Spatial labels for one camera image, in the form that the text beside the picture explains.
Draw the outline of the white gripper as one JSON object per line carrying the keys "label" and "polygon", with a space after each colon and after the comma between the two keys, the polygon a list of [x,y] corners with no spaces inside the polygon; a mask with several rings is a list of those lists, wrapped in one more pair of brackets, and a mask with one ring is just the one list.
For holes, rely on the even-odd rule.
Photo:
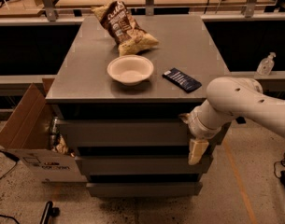
{"label": "white gripper", "polygon": [[197,106],[191,113],[179,114],[178,117],[186,124],[190,129],[192,136],[196,139],[191,139],[189,143],[189,155],[188,164],[197,164],[208,147],[208,141],[203,139],[213,138],[220,130],[210,129],[205,126],[200,120],[200,107]]}

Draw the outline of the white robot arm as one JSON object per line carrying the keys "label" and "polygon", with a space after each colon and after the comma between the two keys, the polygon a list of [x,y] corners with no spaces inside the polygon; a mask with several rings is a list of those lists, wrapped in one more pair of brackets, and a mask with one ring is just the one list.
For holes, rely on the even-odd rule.
{"label": "white robot arm", "polygon": [[188,164],[197,164],[204,155],[208,140],[221,127],[243,117],[285,138],[285,100],[263,94],[253,78],[218,77],[207,86],[207,98],[192,112],[180,118],[190,129]]}

